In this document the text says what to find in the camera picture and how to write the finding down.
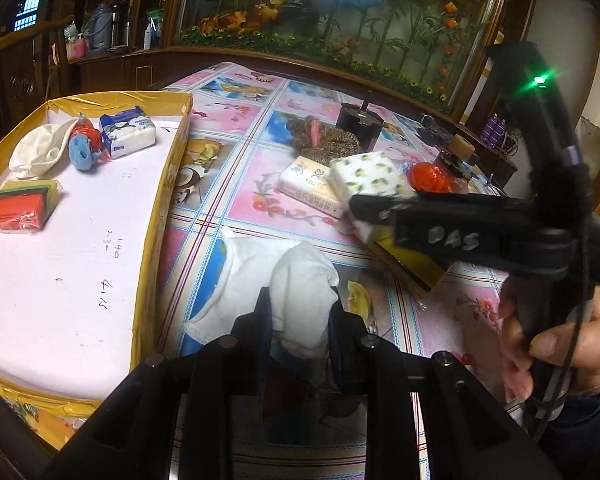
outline blue sleeve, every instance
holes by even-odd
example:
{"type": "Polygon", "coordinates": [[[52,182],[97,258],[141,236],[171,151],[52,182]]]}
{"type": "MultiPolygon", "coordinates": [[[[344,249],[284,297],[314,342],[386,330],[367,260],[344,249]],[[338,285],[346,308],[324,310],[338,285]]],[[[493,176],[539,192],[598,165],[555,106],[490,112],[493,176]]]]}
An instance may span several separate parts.
{"type": "Polygon", "coordinates": [[[569,397],[547,426],[540,447],[565,480],[576,478],[600,449],[600,394],[569,397]]]}

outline black cable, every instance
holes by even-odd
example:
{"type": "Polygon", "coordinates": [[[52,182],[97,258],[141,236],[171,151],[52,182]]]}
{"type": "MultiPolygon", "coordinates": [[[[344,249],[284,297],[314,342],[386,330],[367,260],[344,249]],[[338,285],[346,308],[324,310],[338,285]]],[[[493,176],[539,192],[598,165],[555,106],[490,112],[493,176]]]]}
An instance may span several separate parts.
{"type": "Polygon", "coordinates": [[[589,219],[583,221],[580,230],[580,254],[582,257],[582,300],[576,308],[576,323],[573,328],[573,335],[571,336],[569,351],[567,352],[567,356],[564,359],[564,364],[562,365],[560,380],[558,380],[558,384],[555,387],[549,407],[546,409],[542,421],[534,432],[533,441],[536,444],[540,442],[542,434],[549,424],[549,417],[558,404],[560,391],[562,390],[564,381],[567,378],[567,374],[569,373],[569,368],[571,366],[571,360],[573,359],[573,354],[576,351],[578,336],[580,335],[580,329],[582,328],[582,323],[584,322],[587,301],[589,301],[589,219]]]}

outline white cloth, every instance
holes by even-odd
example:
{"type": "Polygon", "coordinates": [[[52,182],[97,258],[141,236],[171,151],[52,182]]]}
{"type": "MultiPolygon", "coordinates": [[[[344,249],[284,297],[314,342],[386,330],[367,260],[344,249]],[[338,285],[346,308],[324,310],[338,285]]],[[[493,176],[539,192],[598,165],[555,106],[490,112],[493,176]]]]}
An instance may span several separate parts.
{"type": "Polygon", "coordinates": [[[9,169],[17,178],[42,176],[60,160],[69,133],[78,119],[62,124],[43,124],[20,139],[9,161],[9,169]]]}
{"type": "Polygon", "coordinates": [[[324,357],[331,305],[338,295],[338,273],[314,246],[302,242],[283,254],[269,283],[273,330],[282,332],[282,346],[307,359],[324,357]]]}
{"type": "Polygon", "coordinates": [[[223,228],[226,260],[218,284],[202,310],[184,325],[206,344],[231,332],[238,316],[253,312],[263,286],[269,287],[273,330],[282,345],[301,358],[326,354],[327,323],[338,295],[338,273],[315,247],[296,240],[237,236],[223,228]]]}

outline window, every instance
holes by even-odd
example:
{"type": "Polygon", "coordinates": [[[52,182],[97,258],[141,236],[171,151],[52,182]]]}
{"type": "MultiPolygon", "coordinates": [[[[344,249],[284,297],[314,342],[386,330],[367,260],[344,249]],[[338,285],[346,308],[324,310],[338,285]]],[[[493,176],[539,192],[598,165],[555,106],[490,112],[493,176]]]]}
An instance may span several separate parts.
{"type": "Polygon", "coordinates": [[[39,5],[40,0],[25,0],[18,5],[17,20],[13,23],[14,32],[37,22],[39,5]]]}

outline bolt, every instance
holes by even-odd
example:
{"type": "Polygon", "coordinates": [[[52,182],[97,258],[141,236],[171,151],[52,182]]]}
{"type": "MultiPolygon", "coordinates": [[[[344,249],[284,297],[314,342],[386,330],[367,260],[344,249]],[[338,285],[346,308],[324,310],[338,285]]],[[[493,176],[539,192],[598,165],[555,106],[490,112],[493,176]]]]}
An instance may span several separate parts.
{"type": "Polygon", "coordinates": [[[454,362],[454,357],[449,352],[436,352],[436,355],[434,357],[436,359],[436,362],[443,366],[449,366],[454,362]]]}
{"type": "Polygon", "coordinates": [[[150,366],[151,368],[155,368],[155,367],[161,365],[163,361],[164,361],[164,355],[151,354],[144,360],[144,364],[150,366]]]}
{"type": "Polygon", "coordinates": [[[368,334],[360,338],[362,346],[367,348],[376,348],[380,344],[380,338],[377,335],[368,334]]]}
{"type": "Polygon", "coordinates": [[[218,339],[218,344],[226,349],[235,348],[238,344],[238,338],[235,335],[223,335],[218,339]]]}

